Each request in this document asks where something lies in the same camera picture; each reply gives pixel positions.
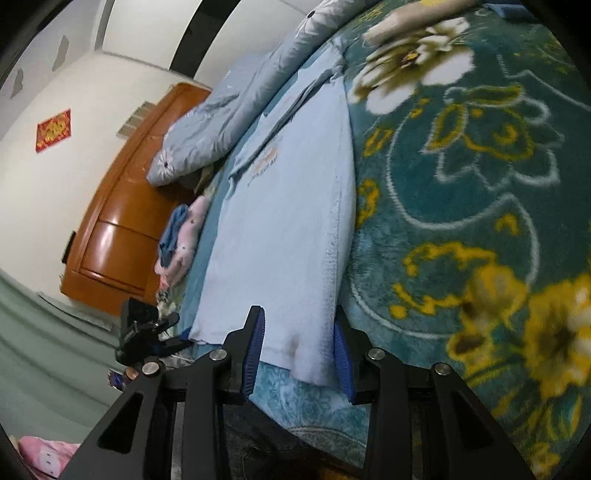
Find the white wall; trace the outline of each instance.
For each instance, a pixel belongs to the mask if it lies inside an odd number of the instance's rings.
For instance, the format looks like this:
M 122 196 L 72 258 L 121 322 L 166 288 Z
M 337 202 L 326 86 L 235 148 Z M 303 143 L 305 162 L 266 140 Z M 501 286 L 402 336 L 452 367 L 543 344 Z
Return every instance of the white wall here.
M 241 0 L 213 40 L 195 80 L 215 87 L 237 59 L 272 50 L 304 16 L 281 0 Z
M 101 0 L 73 0 L 25 49 L 0 88 L 0 139 L 31 100 L 61 69 L 93 47 L 91 36 L 100 5 Z M 69 42 L 66 58 L 62 66 L 52 72 L 64 35 Z M 22 90 L 11 98 L 15 92 L 15 82 L 21 75 L 19 70 L 22 70 Z
M 116 0 L 102 48 L 168 69 L 201 1 Z
M 0 268 L 34 291 L 59 291 L 61 256 L 124 144 L 117 130 L 143 101 L 184 79 L 99 52 L 62 69 L 0 141 Z M 72 137 L 35 152 L 37 124 L 72 109 Z

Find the black clamp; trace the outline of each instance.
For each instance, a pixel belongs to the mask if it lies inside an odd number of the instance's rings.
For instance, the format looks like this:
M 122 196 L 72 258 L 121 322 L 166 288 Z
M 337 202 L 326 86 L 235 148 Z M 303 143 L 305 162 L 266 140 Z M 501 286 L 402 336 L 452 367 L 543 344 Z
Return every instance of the black clamp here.
M 251 307 L 244 328 L 192 365 L 139 369 L 90 432 L 60 480 L 170 479 L 176 404 L 185 402 L 183 478 L 229 480 L 223 405 L 242 405 L 253 392 L 265 335 L 265 312 Z
M 121 335 L 116 360 L 135 367 L 150 357 L 166 357 L 180 352 L 193 343 L 179 336 L 161 340 L 160 333 L 176 325 L 180 317 L 173 312 L 159 319 L 158 309 L 139 300 L 129 299 L 121 307 Z
M 453 368 L 403 364 L 374 348 L 337 307 L 335 361 L 343 392 L 371 404 L 363 480 L 411 480 L 411 406 L 420 419 L 426 480 L 535 480 L 527 463 Z

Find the green floral blanket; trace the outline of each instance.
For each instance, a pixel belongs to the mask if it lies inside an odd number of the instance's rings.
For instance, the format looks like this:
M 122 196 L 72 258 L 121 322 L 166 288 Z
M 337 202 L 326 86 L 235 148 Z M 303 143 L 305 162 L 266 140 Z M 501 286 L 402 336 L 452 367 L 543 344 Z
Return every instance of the green floral blanket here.
M 358 215 L 342 297 L 402 361 L 446 361 L 539 478 L 590 422 L 591 95 L 542 25 L 485 9 L 380 48 L 337 35 Z

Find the white towel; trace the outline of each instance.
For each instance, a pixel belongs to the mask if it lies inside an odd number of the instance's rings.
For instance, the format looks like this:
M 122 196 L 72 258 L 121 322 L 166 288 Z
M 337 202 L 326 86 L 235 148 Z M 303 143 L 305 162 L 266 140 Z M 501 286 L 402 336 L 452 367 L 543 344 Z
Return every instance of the white towel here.
M 322 58 L 330 60 L 316 62 Z M 190 338 L 222 343 L 251 305 L 261 305 L 261 360 L 299 380 L 334 385 L 336 297 L 354 221 L 349 110 L 337 74 L 242 170 L 224 200 Z

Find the blue cloth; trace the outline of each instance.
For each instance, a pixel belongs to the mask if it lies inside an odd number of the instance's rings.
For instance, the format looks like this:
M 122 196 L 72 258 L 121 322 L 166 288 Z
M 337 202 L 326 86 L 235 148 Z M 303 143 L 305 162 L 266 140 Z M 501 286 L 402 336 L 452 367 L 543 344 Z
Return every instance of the blue cloth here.
M 158 243 L 158 257 L 160 265 L 167 268 L 173 259 L 174 251 L 177 249 L 178 231 L 187 219 L 189 207 L 185 204 L 176 207 L 170 214 L 164 233 Z
M 304 67 L 311 65 L 316 58 L 318 58 L 320 50 L 315 52 L 305 63 Z M 224 168 L 221 171 L 221 179 L 216 189 L 216 193 L 213 196 L 207 216 L 199 236 L 199 243 L 197 244 L 197 250 L 195 257 L 193 258 L 193 264 L 187 273 L 187 287 L 185 290 L 183 304 L 180 309 L 181 319 L 178 323 L 178 328 L 185 330 L 191 328 L 195 316 L 197 315 L 197 308 L 199 307 L 199 301 L 201 300 L 201 293 L 203 291 L 203 283 L 205 281 L 205 272 L 207 265 L 212 254 L 213 244 L 217 238 L 217 225 L 219 223 L 220 211 L 222 210 L 222 203 L 228 191 L 230 190 L 230 176 L 234 170 L 236 157 L 242 151 L 252 134 L 255 132 L 259 120 L 263 116 L 268 116 L 271 111 L 275 108 L 276 104 L 283 97 L 283 94 L 295 83 L 297 75 L 290 78 L 283 87 L 277 92 L 275 97 L 264 109 L 263 113 L 257 118 L 242 138 L 237 143 L 236 147 L 228 156 Z M 193 358 L 198 358 L 205 352 L 199 350 L 199 354 L 194 352 Z
M 485 4 L 503 20 L 537 23 L 538 19 L 523 5 L 515 5 L 509 2 L 502 4 Z
M 190 335 L 221 343 L 263 305 L 261 360 L 317 385 L 336 383 L 332 327 L 355 223 L 343 63 L 328 44 L 238 154 Z

